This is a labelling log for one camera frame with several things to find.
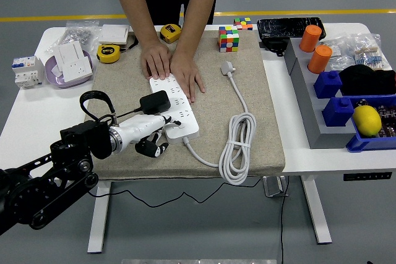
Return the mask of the person's right hand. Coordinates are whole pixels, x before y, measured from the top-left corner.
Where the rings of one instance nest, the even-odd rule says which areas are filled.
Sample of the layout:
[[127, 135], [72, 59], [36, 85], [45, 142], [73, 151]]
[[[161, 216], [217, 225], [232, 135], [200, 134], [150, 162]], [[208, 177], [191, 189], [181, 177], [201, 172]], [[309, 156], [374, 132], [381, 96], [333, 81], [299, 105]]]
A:
[[170, 74], [170, 58], [168, 47], [159, 41], [142, 45], [140, 60], [144, 77], [147, 80], [167, 78]]

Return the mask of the person's left hand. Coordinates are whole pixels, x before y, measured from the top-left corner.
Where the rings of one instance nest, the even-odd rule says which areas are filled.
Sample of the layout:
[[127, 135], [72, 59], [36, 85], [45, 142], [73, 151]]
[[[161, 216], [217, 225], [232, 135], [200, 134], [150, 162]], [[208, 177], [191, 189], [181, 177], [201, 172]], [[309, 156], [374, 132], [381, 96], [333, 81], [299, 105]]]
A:
[[190, 103], [196, 101], [196, 86], [202, 93], [205, 93], [199, 68], [194, 59], [186, 53], [174, 53], [171, 58], [170, 71]]

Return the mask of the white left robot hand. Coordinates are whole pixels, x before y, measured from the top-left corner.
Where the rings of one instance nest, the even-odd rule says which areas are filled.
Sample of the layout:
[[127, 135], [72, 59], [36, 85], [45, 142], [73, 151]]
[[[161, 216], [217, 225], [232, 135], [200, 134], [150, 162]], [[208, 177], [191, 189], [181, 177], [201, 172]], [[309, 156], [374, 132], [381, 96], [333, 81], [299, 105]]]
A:
[[168, 148], [168, 143], [157, 145], [164, 126], [180, 126], [182, 123], [171, 116], [138, 114], [109, 128], [112, 152], [118, 154], [129, 144], [134, 144], [136, 152], [157, 158]]

